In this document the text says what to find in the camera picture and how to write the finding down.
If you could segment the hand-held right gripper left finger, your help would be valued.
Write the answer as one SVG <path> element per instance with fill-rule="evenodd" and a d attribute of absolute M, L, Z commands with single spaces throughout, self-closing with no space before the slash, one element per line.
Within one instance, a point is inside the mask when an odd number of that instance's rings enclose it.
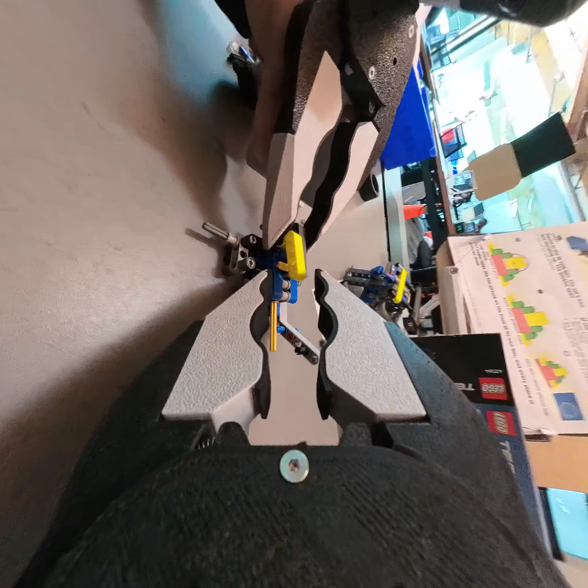
<path fill-rule="evenodd" d="M 165 420 L 252 422 L 270 408 L 272 279 L 259 272 L 204 319 L 162 409 Z"/>

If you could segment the large lego buggy chassis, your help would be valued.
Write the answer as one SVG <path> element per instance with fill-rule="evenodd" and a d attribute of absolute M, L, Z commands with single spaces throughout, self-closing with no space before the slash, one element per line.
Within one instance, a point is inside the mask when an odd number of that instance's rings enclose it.
<path fill-rule="evenodd" d="M 349 268 L 342 280 L 348 289 L 360 289 L 358 297 L 386 322 L 394 323 L 409 336 L 422 332 L 423 289 L 410 279 L 400 264 L 365 270 Z"/>

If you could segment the printed instruction poster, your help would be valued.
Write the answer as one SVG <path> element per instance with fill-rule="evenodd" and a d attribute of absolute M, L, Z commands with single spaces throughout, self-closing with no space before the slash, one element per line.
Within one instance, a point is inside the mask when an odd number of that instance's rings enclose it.
<path fill-rule="evenodd" d="M 530 434 L 587 436 L 587 222 L 447 240 L 474 334 L 500 334 Z"/>

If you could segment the blue bin with tag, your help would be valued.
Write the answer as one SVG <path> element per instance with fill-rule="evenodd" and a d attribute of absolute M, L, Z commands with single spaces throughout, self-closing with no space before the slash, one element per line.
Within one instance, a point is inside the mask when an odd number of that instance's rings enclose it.
<path fill-rule="evenodd" d="M 387 171 L 436 157 L 436 142 L 422 73 L 420 62 L 410 71 L 389 138 L 380 157 Z"/>

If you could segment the small blue grey lego assembly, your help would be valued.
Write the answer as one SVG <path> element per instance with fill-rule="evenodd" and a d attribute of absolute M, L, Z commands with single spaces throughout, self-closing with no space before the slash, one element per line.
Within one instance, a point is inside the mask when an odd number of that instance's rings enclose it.
<path fill-rule="evenodd" d="M 213 224 L 204 222 L 202 229 L 224 243 L 224 271 L 228 275 L 240 275 L 244 281 L 250 280 L 259 272 L 266 271 L 271 279 L 269 303 L 269 350 L 277 349 L 277 340 L 282 336 L 293 347 L 294 352 L 304 357 L 310 364 L 319 362 L 319 350 L 288 322 L 287 305 L 298 301 L 302 282 L 290 280 L 288 275 L 276 268 L 277 248 L 290 230 L 299 232 L 304 240 L 303 222 L 294 222 L 270 249 L 263 247 L 262 238 L 253 233 L 234 234 Z"/>

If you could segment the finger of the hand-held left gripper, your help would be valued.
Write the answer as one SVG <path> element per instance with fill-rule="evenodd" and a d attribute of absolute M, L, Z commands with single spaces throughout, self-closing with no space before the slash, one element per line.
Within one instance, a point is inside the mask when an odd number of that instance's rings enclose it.
<path fill-rule="evenodd" d="M 318 186 L 311 214 L 305 222 L 310 251 L 356 194 L 378 138 L 373 122 L 342 122 L 330 146 L 330 161 Z"/>
<path fill-rule="evenodd" d="M 309 205 L 319 211 L 318 189 L 326 179 L 334 133 L 341 122 L 350 122 L 351 103 L 341 84 L 341 71 L 324 51 L 296 130 L 275 133 L 270 144 L 262 220 L 264 249 L 276 246 L 296 221 L 307 187 L 313 189 Z"/>

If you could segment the cardboard and black panel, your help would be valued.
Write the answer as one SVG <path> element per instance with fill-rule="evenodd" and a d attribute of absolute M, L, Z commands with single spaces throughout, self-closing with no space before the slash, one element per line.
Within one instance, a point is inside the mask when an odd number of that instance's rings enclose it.
<path fill-rule="evenodd" d="M 576 152 L 560 112 L 510 143 L 475 158 L 467 170 L 473 176 L 478 201 L 487 201 L 516 188 L 522 179 Z"/>

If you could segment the person's left forearm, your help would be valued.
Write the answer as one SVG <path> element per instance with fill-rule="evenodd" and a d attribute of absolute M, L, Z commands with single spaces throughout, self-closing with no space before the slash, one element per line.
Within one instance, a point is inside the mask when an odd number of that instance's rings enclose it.
<path fill-rule="evenodd" d="M 239 35 L 245 39 L 249 39 L 252 36 L 252 31 L 246 11 L 246 1 L 215 2 Z"/>

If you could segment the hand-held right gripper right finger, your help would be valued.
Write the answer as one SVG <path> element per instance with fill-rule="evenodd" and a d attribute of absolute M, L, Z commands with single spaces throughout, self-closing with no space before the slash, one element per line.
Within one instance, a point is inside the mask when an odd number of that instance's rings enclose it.
<path fill-rule="evenodd" d="M 323 420 L 422 422 L 427 413 L 386 321 L 323 269 L 313 290 L 322 335 L 316 400 Z"/>

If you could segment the person's left hand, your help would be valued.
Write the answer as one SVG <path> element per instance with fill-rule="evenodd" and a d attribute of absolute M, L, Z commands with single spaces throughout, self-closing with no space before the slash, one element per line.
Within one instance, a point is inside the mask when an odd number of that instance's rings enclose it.
<path fill-rule="evenodd" d="M 296 129 L 296 78 L 300 44 L 314 1 L 245 1 L 250 45 L 261 61 L 258 98 L 246 154 L 265 179 L 273 170 L 275 134 Z"/>

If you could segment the yellow lego beam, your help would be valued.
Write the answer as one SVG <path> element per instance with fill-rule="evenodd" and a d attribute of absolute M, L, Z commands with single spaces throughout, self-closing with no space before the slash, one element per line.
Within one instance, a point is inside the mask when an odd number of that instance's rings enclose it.
<path fill-rule="evenodd" d="M 290 230 L 277 248 L 276 268 L 288 275 L 290 280 L 303 282 L 306 279 L 306 246 L 303 236 Z"/>

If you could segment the pile of loose lego pieces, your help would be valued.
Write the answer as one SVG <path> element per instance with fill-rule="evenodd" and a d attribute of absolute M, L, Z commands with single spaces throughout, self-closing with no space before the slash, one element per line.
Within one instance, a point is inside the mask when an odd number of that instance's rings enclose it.
<path fill-rule="evenodd" d="M 231 41 L 227 48 L 227 63 L 233 68 L 252 69 L 256 67 L 258 60 L 249 48 L 237 40 Z"/>

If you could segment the black lego set box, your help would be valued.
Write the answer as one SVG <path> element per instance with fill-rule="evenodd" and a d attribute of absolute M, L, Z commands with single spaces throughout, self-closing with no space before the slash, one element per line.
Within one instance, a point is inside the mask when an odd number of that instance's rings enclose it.
<path fill-rule="evenodd" d="M 413 341 L 474 404 L 497 439 L 533 525 L 551 554 L 545 512 L 528 459 L 500 335 L 436 335 L 415 337 Z"/>

